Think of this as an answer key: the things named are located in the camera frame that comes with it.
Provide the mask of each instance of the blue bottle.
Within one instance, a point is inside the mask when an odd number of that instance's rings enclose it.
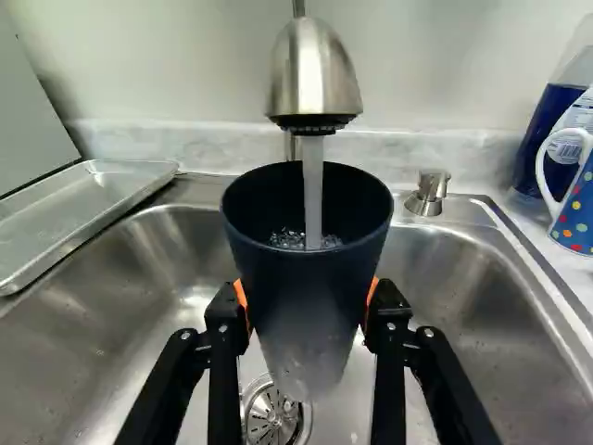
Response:
[[[527,201],[536,202],[542,198],[536,181],[536,154],[548,137],[554,125],[566,111],[593,83],[593,14],[585,16],[576,28],[567,45],[558,68],[546,86],[534,112],[524,139],[519,146],[513,188]],[[587,119],[580,119],[578,109],[571,109],[576,118],[569,119],[569,126],[587,128]],[[565,152],[546,154],[544,172],[548,178],[550,193],[561,200],[571,185],[578,170],[580,146],[567,146]]]
[[[584,86],[548,83],[539,99],[533,118],[529,122],[527,132],[519,146],[513,186],[519,193],[541,199],[536,181],[536,155],[544,139],[548,137],[552,127],[562,113],[586,91]],[[560,164],[549,155],[544,160],[544,172],[549,180],[549,191],[559,201],[578,170],[578,163]]]

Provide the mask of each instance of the running water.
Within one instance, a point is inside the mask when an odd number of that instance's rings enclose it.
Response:
[[[323,136],[302,136],[303,182],[305,192],[305,231],[283,227],[273,232],[269,244],[289,250],[315,250],[342,246],[336,235],[323,235]]]
[[[302,136],[305,250],[322,247],[323,136]]]

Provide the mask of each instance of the water stream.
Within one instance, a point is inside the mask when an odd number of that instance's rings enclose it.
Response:
[[[302,136],[305,249],[322,246],[323,136]]]

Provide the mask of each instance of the mug handle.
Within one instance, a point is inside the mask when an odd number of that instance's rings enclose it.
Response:
[[[537,151],[536,157],[536,179],[537,185],[539,186],[539,191],[541,192],[541,196],[544,198],[546,205],[548,206],[549,212],[552,215],[552,218],[556,219],[562,210],[562,203],[558,202],[549,191],[548,183],[546,182],[546,175],[544,174],[544,159],[546,157],[546,151],[548,150],[548,145],[551,140],[558,136],[578,136],[583,141],[583,146],[581,148],[581,155],[579,157],[578,163],[582,167],[589,154],[591,153],[591,149],[593,148],[593,136],[582,128],[564,128],[559,130],[558,132],[551,133],[546,140],[542,143],[539,150]]]

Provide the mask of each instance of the polka dot mug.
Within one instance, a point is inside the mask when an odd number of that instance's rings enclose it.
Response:
[[[548,145],[566,136],[582,140],[579,170],[568,192],[558,202],[549,191],[544,175],[544,157]],[[593,135],[582,128],[565,128],[552,133],[539,148],[536,157],[536,178],[541,195],[546,201],[553,222],[549,236],[564,248],[581,255],[593,256]]]

